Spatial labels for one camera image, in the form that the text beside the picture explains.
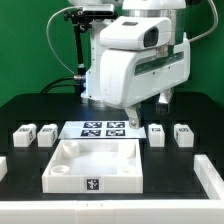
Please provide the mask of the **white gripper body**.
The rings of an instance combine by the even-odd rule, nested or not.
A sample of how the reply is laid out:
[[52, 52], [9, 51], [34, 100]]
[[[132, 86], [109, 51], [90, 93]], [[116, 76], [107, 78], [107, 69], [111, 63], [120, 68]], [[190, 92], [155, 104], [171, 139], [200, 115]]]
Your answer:
[[190, 44], [157, 58], [157, 50], [106, 50], [100, 63], [100, 93], [109, 106], [125, 109], [185, 82], [190, 73]]

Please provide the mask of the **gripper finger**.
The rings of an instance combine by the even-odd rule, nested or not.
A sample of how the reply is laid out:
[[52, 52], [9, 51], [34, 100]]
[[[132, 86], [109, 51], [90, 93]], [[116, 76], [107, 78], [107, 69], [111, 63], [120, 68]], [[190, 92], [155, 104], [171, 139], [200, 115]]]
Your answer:
[[129, 118], [129, 126], [133, 129], [140, 128], [140, 109], [138, 105], [133, 105], [125, 109]]
[[159, 94], [156, 102], [156, 112], [159, 115], [166, 115], [170, 109], [170, 103], [173, 97], [173, 89], [167, 89]]

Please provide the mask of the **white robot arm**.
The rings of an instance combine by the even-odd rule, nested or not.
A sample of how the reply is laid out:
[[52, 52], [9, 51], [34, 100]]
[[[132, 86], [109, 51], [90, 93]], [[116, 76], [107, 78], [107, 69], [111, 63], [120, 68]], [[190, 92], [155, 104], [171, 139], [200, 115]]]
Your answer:
[[74, 23], [90, 31], [88, 101], [123, 109], [141, 127], [141, 102], [172, 88], [190, 73], [184, 33], [186, 0], [68, 0]]

